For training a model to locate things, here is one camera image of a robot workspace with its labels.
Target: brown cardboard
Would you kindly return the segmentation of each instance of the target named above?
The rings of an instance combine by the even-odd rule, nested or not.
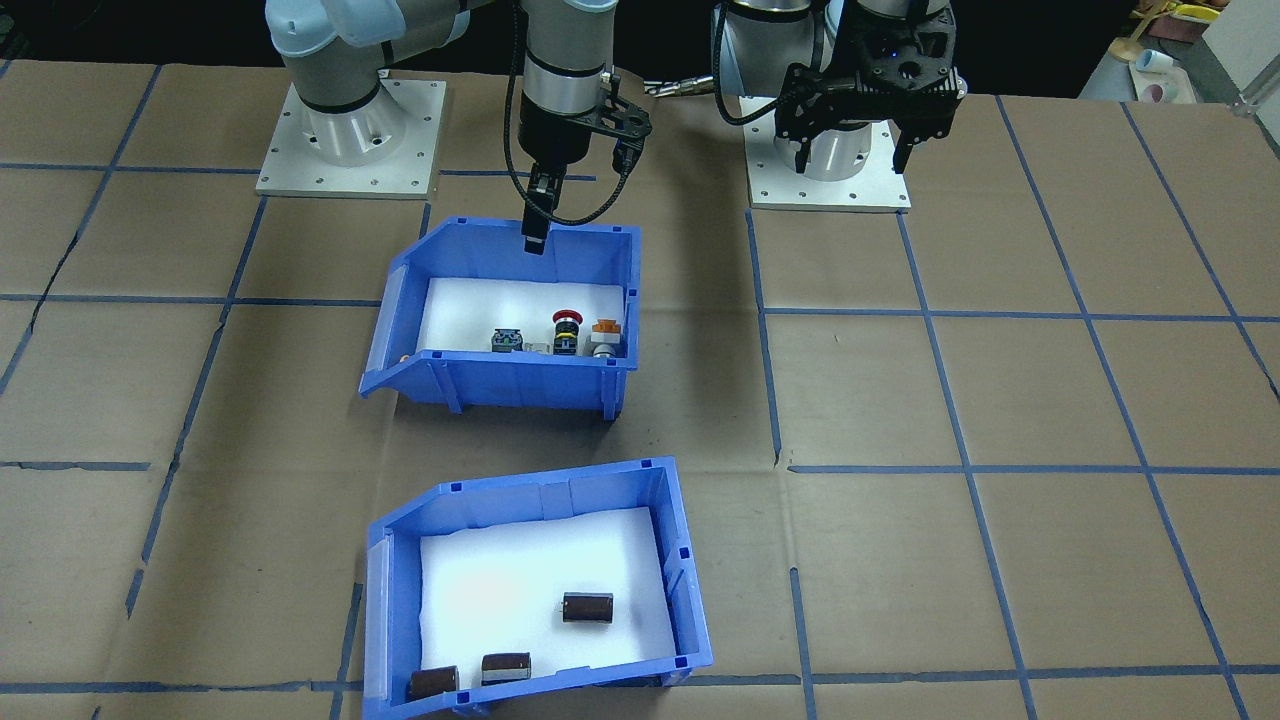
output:
[[[1280,404],[1228,323],[1100,323],[1153,465],[1280,466]]]
[[[183,717],[227,720],[228,717],[271,717],[273,720],[314,720],[326,717],[333,693],[297,692],[210,692],[210,693],[133,693],[99,696],[99,720],[133,717]]]
[[[46,304],[0,402],[0,457],[168,466],[218,311]]]
[[[1138,461],[1083,322],[938,318],[934,325],[973,462]]]
[[[273,197],[241,297],[380,300],[392,258],[419,237],[424,202]]]
[[[1147,480],[979,475],[1028,667],[1212,664]]]
[[[919,318],[771,315],[787,465],[960,461]]]
[[[904,222],[931,309],[1079,311],[1028,187],[925,184],[911,202]]]
[[[754,210],[767,307],[918,310],[892,214]]]
[[[1233,720],[1240,715],[1220,676],[1201,678],[1088,678],[1032,680],[1036,710],[1044,717],[1103,720],[1133,717],[1203,717]],[[1258,708],[1266,716],[1265,707]],[[1249,716],[1257,711],[1249,706]]]
[[[1128,108],[1236,311],[1280,313],[1280,164],[1257,123],[1221,105]]]
[[[819,717],[913,720],[1023,720],[1023,693],[1012,680],[817,685]]]
[[[0,694],[0,717],[65,720],[93,715],[91,694]]]
[[[378,310],[237,306],[183,451],[189,470],[371,474],[392,398],[357,395]]]
[[[154,69],[14,60],[0,85],[0,163],[106,165]]]
[[[333,680],[371,491],[361,473],[179,471],[109,679]]]
[[[165,65],[122,161],[260,168],[288,88],[284,68]]]
[[[35,302],[0,302],[0,359],[13,356],[35,309]]]
[[[1012,667],[963,477],[786,484],[814,673]]]
[[[1267,716],[1280,712],[1280,678],[1275,675],[1247,676],[1235,679],[1252,714]]]
[[[256,209],[252,177],[115,173],[52,291],[224,297]]]
[[[96,172],[0,170],[0,292],[44,292],[101,181]]]
[[[1222,313],[1119,105],[1010,97],[1006,106],[1091,311]]]
[[[1271,478],[1157,478],[1231,662],[1280,662],[1280,488]]]
[[[163,468],[148,473],[0,468],[5,603],[0,653],[6,659],[0,683],[105,678],[163,480]]]

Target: white mounting plate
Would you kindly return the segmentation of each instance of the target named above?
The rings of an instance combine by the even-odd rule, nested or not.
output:
[[[769,100],[741,97],[742,113],[754,113]],[[786,164],[773,146],[773,113],[742,127],[751,208],[844,213],[896,213],[910,208],[906,181],[893,172],[893,137],[888,120],[872,126],[872,150],[865,167],[856,176],[835,182],[806,178]]]
[[[444,110],[444,81],[387,79],[383,85],[408,111],[404,142],[396,152],[358,168],[333,165],[308,147],[302,131],[302,100],[289,86],[262,173],[259,195],[292,197],[381,197],[425,200],[435,172],[435,149],[440,140]]]

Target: black cable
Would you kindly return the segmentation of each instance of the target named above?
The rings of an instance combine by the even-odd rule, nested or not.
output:
[[[741,118],[735,118],[733,115],[730,114],[728,108],[724,106],[724,91],[721,88],[721,77],[719,77],[721,44],[724,42],[724,19],[727,18],[727,15],[728,15],[728,3],[727,1],[721,3],[719,17],[716,18],[716,38],[712,41],[713,42],[712,87],[714,88],[714,92],[712,92],[712,95],[716,96],[716,109],[719,110],[721,119],[723,119],[726,123],[731,126],[741,127],[741,126],[749,126],[755,120],[759,120],[764,115],[768,115],[769,113],[776,110],[777,106],[782,102],[782,97],[776,97],[771,100],[764,108],[760,108],[759,110],[751,113],[750,115],[742,115]]]
[[[515,27],[516,40],[512,44],[512,51],[511,51],[511,72],[507,73],[507,100],[503,104],[502,109],[502,151],[507,160],[507,177],[509,177],[511,183],[516,186],[516,192],[518,192],[520,199],[525,201],[525,206],[532,210],[534,213],[541,215],[544,219],[567,227],[585,225],[586,223],[590,223],[591,220],[607,213],[609,208],[612,208],[613,204],[617,202],[618,196],[622,195],[623,186],[627,184],[627,178],[631,177],[631,169],[627,168],[623,172],[618,173],[618,184],[617,187],[613,188],[613,195],[611,195],[609,199],[604,201],[604,205],[600,205],[590,215],[586,215],[585,218],[579,218],[576,220],[570,220],[566,218],[557,217],[554,213],[548,213],[547,210],[539,208],[532,201],[532,199],[529,197],[529,193],[525,192],[525,187],[520,183],[520,176],[516,174],[516,161],[512,160],[511,158],[511,105],[512,105],[512,99],[516,95],[516,72],[520,69],[520,55],[524,50],[524,40],[522,40],[524,36],[520,32],[520,0],[511,0],[511,22],[512,27]]]

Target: white foam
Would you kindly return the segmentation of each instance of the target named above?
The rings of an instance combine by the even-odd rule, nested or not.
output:
[[[525,342],[550,343],[556,334],[552,315],[563,309],[582,315],[577,351],[590,355],[588,337],[595,320],[623,319],[622,286],[433,278],[426,290],[417,350],[488,352],[497,328],[516,328]]]
[[[613,593],[613,623],[564,623],[566,592]],[[532,676],[676,653],[649,510],[609,510],[422,538],[422,667],[527,652]]]

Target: blue bin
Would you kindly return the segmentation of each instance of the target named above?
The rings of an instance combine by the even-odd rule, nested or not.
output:
[[[564,669],[406,702],[410,675],[421,669],[422,537],[632,507],[648,507],[653,520],[675,656]],[[370,525],[367,573],[365,720],[403,720],[439,710],[486,715],[494,701],[585,685],[671,685],[713,660],[673,457],[436,486]]]
[[[640,352],[640,228],[553,227],[544,255],[524,251],[520,223],[449,218],[392,260],[360,395],[392,388],[415,402],[599,410],[622,409]],[[417,350],[433,278],[590,283],[623,288],[617,357]]]

